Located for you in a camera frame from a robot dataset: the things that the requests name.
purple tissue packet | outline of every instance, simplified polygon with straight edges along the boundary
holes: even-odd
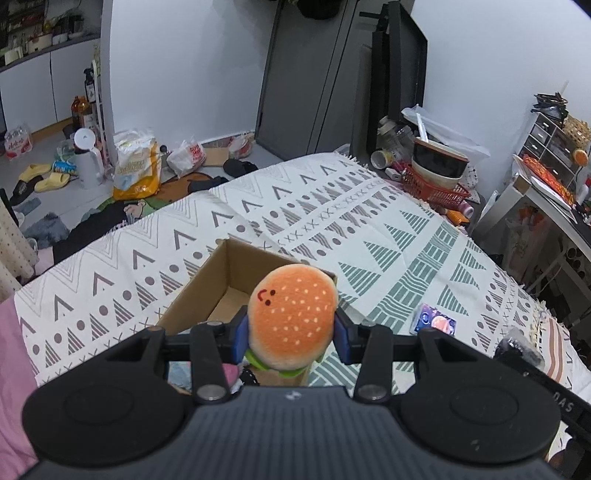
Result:
[[[416,335],[421,328],[427,327],[436,328],[451,336],[456,333],[456,321],[454,319],[423,303],[417,310],[410,327],[410,333]]]

white pitcher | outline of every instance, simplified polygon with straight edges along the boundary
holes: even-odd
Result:
[[[105,180],[102,156],[95,147],[96,135],[89,128],[80,128],[74,134],[76,146],[74,163],[76,173],[85,189],[98,187]]]

pink bedsheet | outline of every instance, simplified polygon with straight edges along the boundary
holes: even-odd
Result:
[[[37,388],[14,298],[0,304],[0,480],[14,480],[37,458],[22,430],[21,410]]]

beige curtain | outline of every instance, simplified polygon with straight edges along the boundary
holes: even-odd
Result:
[[[21,288],[17,277],[25,282],[35,274],[33,266],[38,260],[37,254],[0,202],[0,301]]]

patterned bedspread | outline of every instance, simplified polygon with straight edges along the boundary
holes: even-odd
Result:
[[[563,349],[548,353],[567,334],[470,238],[352,160],[327,153],[192,194],[20,290],[14,302],[37,384],[156,323],[228,237],[333,271],[351,316],[395,333],[408,332],[422,302],[456,319],[456,337],[488,355],[517,326],[546,350],[554,376],[570,382]],[[394,389],[406,390],[412,365],[394,369]],[[310,383],[351,387],[356,373],[330,349]]]

